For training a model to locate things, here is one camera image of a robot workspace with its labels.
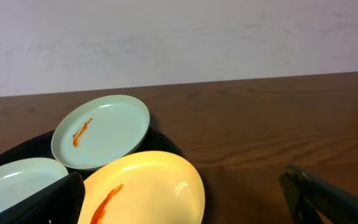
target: dirty plate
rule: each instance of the dirty plate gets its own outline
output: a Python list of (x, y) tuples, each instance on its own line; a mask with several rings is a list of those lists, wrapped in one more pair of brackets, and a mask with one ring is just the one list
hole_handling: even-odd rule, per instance
[(0, 166), (0, 212), (67, 174), (61, 163), (47, 158), (23, 159)]
[(136, 150), (149, 122), (149, 111), (137, 98), (113, 95), (92, 100), (58, 125), (53, 156), (67, 167), (95, 170)]
[(139, 152), (85, 180), (78, 224), (200, 224), (205, 194), (200, 175), (169, 152)]

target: orange sauce smear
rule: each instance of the orange sauce smear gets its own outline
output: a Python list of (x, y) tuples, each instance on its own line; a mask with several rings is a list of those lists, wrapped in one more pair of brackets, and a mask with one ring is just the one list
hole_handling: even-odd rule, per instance
[(110, 199), (118, 193), (124, 185), (120, 184), (115, 189), (112, 189), (103, 202), (99, 205), (98, 209), (94, 212), (90, 224), (101, 224), (104, 214), (106, 213), (106, 205)]
[(73, 134), (73, 145), (74, 147), (78, 147), (78, 141), (80, 141), (81, 136), (88, 129), (88, 124), (92, 121), (92, 118), (89, 121), (85, 122), (84, 126), (79, 129), (75, 134)]

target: yellow plate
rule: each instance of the yellow plate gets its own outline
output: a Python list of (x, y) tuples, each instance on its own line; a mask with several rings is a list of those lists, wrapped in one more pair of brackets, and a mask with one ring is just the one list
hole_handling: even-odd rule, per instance
[(169, 152), (111, 162), (85, 180), (85, 190), (78, 224), (200, 224), (204, 214), (200, 175)]

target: table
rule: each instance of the table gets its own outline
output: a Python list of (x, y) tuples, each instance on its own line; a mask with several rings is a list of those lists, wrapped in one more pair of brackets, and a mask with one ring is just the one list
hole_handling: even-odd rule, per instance
[(100, 96), (132, 95), (199, 170), (203, 223), (290, 223), (296, 164), (358, 195), (358, 72), (0, 98), (0, 153)]

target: wall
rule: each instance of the wall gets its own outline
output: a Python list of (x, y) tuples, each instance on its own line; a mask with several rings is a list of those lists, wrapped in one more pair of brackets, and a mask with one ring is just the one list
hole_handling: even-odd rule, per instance
[(0, 0), (0, 96), (351, 71), (354, 0)]

